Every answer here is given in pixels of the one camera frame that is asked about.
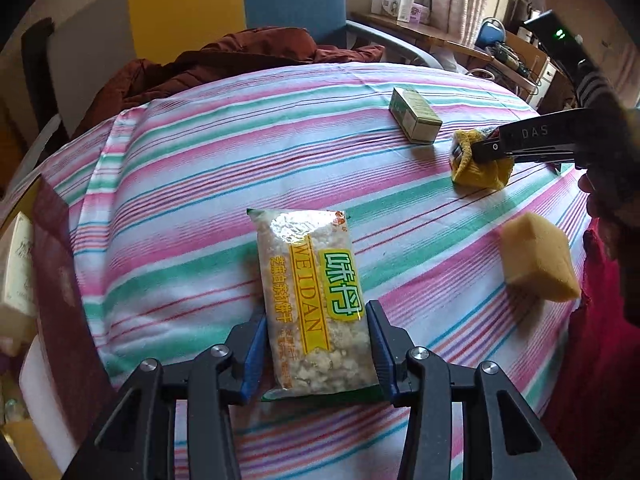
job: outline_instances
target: yellow cloth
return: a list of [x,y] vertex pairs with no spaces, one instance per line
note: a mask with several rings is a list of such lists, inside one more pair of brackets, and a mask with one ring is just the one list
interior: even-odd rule
[[500,256],[507,285],[551,301],[580,297],[564,231],[546,218],[526,212],[500,230]]
[[484,140],[484,138],[485,136],[477,130],[456,131],[453,145],[460,145],[462,158],[453,155],[450,157],[451,179],[462,186],[488,187],[499,190],[509,181],[513,170],[513,159],[503,158],[485,164],[476,164],[471,156],[471,143]]

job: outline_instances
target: beige box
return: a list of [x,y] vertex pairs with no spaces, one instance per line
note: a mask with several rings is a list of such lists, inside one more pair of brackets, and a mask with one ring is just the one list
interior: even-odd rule
[[20,212],[0,238],[0,336],[27,343],[36,335],[32,247],[31,221]]
[[442,120],[414,89],[395,87],[389,110],[411,142],[433,144],[436,140]]

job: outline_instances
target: striped bedsheet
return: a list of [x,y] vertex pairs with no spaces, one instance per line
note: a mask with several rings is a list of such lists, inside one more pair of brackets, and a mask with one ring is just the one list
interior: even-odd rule
[[[395,85],[424,95],[444,124],[410,144],[388,112]],[[574,303],[507,291],[497,228],[523,210],[568,235],[581,276],[586,196],[519,164],[505,190],[454,187],[458,128],[534,115],[484,80],[393,64],[269,70],[127,110],[49,158],[42,174],[70,206],[86,316],[121,384],[146,357],[191,358],[262,305],[253,208],[345,209],[366,300],[417,344],[468,366],[491,358],[540,412],[554,386]],[[178,407],[178,478],[188,476]],[[254,402],[233,412],[245,479],[395,478],[408,412]],[[462,474],[460,414],[452,477]]]

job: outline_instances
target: yellow wall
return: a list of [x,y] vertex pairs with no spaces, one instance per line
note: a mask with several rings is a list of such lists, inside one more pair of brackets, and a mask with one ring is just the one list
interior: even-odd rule
[[138,57],[169,63],[246,28],[244,0],[129,0]]

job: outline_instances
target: plastic food bag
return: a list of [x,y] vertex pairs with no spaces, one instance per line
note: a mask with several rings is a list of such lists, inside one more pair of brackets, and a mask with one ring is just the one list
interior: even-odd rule
[[279,390],[334,394],[378,383],[344,213],[249,209]]

